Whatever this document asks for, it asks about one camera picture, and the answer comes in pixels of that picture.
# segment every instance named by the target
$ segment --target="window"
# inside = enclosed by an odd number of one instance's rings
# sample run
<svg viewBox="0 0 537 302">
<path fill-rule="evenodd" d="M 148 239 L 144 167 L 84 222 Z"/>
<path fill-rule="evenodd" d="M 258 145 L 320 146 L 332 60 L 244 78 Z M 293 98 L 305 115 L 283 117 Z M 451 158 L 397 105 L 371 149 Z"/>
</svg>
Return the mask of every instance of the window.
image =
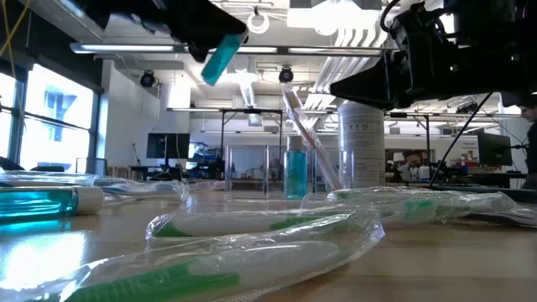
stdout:
<svg viewBox="0 0 537 302">
<path fill-rule="evenodd" d="M 9 151 L 13 120 L 11 109 L 15 100 L 16 84 L 17 81 L 11 76 L 0 74 L 0 103 L 3 106 L 0 112 L 0 156 L 4 158 L 7 158 Z"/>
<path fill-rule="evenodd" d="M 29 72 L 20 164 L 63 166 L 75 172 L 76 159 L 90 149 L 94 93 L 61 75 L 34 65 Z"/>
<path fill-rule="evenodd" d="M 77 158 L 86 158 L 90 148 L 90 134 L 26 118 L 21 153 L 21 166 L 62 166 L 75 172 Z"/>
</svg>

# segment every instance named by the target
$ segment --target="person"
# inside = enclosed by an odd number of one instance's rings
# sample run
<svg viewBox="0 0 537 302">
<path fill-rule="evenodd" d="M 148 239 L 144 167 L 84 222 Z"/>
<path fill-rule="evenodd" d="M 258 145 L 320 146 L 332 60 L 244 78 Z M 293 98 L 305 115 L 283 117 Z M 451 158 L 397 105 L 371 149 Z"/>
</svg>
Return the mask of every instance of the person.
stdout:
<svg viewBox="0 0 537 302">
<path fill-rule="evenodd" d="M 415 181 L 416 175 L 419 174 L 420 157 L 412 150 L 403 152 L 404 161 L 406 164 L 400 166 L 398 171 L 403 181 Z"/>
<path fill-rule="evenodd" d="M 526 147 L 526 166 L 528 175 L 523 188 L 537 190 L 537 106 L 520 106 L 522 117 L 532 123 L 528 130 L 528 145 Z"/>
</svg>

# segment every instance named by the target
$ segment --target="monitor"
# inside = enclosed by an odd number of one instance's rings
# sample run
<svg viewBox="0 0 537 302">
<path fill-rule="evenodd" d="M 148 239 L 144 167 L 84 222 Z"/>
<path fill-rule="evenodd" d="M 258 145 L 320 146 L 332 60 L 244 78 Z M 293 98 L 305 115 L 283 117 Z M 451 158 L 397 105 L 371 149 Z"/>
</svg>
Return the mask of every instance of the monitor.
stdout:
<svg viewBox="0 0 537 302">
<path fill-rule="evenodd" d="M 150 133 L 148 135 L 148 159 L 188 159 L 190 134 Z"/>
<path fill-rule="evenodd" d="M 479 164 L 512 165 L 511 138 L 489 133 L 477 134 Z"/>
</svg>

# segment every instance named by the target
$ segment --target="bottle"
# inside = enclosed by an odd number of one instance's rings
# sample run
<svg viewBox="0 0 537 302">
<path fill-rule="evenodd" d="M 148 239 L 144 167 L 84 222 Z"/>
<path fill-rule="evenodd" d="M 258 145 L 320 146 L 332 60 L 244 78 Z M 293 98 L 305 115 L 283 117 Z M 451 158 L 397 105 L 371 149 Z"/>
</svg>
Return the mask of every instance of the bottle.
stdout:
<svg viewBox="0 0 537 302">
<path fill-rule="evenodd" d="M 247 38 L 248 31 L 242 34 L 227 34 L 216 48 L 203 70 L 201 77 L 205 83 L 214 86 L 222 72 L 226 69 L 233 56 L 237 53 L 242 42 Z"/>
<path fill-rule="evenodd" d="M 24 216 L 62 216 L 97 212 L 104 195 L 94 187 L 0 188 L 0 221 Z"/>
<path fill-rule="evenodd" d="M 302 151 L 302 137 L 287 138 L 284 157 L 284 194 L 289 199 L 302 199 L 307 193 L 306 155 Z"/>
</svg>

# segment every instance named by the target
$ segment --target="blue liquid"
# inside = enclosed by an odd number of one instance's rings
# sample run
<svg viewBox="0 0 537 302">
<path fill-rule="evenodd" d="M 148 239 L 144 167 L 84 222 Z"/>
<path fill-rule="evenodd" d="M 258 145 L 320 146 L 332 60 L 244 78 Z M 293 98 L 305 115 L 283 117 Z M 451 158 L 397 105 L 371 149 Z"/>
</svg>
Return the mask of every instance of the blue liquid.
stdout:
<svg viewBox="0 0 537 302">
<path fill-rule="evenodd" d="M 289 199 L 302 199 L 307 193 L 306 155 L 301 150 L 285 152 L 284 194 Z"/>
<path fill-rule="evenodd" d="M 0 219 L 40 216 L 73 215 L 76 213 L 78 198 L 73 190 L 32 191 L 0 190 Z"/>
<path fill-rule="evenodd" d="M 239 47 L 241 47 L 243 41 L 244 34 L 226 35 L 201 71 L 203 81 L 210 86 L 214 86 L 229 62 L 233 59 L 233 56 L 237 53 Z"/>
</svg>

